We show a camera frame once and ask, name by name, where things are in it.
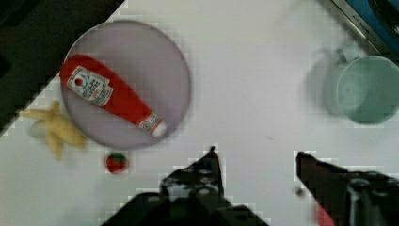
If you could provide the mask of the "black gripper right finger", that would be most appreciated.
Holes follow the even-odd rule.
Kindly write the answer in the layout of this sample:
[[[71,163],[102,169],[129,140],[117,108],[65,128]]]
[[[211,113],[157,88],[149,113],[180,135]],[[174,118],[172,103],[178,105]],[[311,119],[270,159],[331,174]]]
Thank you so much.
[[[300,152],[296,175],[334,226],[398,226],[398,180],[378,171],[350,171]]]

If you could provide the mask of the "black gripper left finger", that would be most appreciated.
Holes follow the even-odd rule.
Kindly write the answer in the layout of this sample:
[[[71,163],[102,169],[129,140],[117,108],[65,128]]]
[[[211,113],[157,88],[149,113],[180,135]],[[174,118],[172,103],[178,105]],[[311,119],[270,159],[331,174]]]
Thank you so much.
[[[165,177],[157,192],[134,196],[102,226],[269,226],[224,196],[215,147]]]

